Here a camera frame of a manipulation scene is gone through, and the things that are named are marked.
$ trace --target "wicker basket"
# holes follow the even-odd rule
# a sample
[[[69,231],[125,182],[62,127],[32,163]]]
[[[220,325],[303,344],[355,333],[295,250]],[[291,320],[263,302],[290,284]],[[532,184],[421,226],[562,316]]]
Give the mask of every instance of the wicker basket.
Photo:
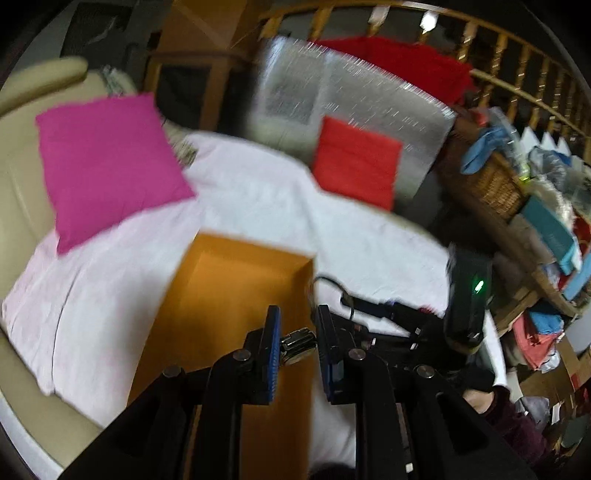
[[[505,157],[494,152],[475,174],[462,175],[462,157],[478,138],[478,126],[459,118],[437,165],[439,175],[456,188],[469,192],[509,221],[525,205],[527,194]]]

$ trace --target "beige leather sofa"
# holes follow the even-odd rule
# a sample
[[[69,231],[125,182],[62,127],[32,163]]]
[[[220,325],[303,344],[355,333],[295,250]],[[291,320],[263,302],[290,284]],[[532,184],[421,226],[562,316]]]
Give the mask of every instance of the beige leather sofa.
[[[54,225],[38,154],[35,116],[61,103],[106,96],[101,75],[88,72],[87,67],[86,61],[77,57],[48,61],[13,74],[0,91],[0,299]],[[127,92],[135,91],[128,77],[118,76]],[[0,393],[23,432],[62,468],[100,432],[97,425],[55,395],[40,393],[35,378],[2,331]],[[21,456],[28,463],[23,452]]]

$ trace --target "red blanket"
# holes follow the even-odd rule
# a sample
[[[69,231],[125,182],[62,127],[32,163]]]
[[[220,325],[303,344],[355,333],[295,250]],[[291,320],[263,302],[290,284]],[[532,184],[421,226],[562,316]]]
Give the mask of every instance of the red blanket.
[[[464,92],[473,88],[471,65],[441,55],[427,45],[401,43],[383,37],[351,37],[316,43],[373,63],[446,105],[461,103]]]

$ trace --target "white sheet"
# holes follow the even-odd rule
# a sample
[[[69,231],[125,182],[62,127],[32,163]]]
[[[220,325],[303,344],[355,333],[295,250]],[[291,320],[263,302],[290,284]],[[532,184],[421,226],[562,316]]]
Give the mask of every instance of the white sheet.
[[[322,192],[308,169],[235,138],[193,134],[199,149],[186,177],[197,199],[143,212],[57,258],[54,232],[38,246],[2,305],[8,337],[41,390],[56,392],[101,426],[124,408],[165,290],[198,231],[316,256],[316,270],[352,292],[442,312],[446,250],[395,216]],[[318,299],[342,310],[339,293]],[[404,335],[386,320],[370,329]],[[485,342],[504,383],[501,347],[487,317]],[[311,466],[355,458],[346,410],[314,394]]]

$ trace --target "maroon sleeve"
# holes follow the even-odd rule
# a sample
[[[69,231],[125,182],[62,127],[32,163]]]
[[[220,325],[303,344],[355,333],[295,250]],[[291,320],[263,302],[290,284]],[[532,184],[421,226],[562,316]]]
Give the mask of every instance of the maroon sleeve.
[[[516,411],[509,400],[509,390],[495,387],[495,398],[483,415],[538,478],[554,478],[560,467],[556,454],[541,432],[536,430],[534,421]]]

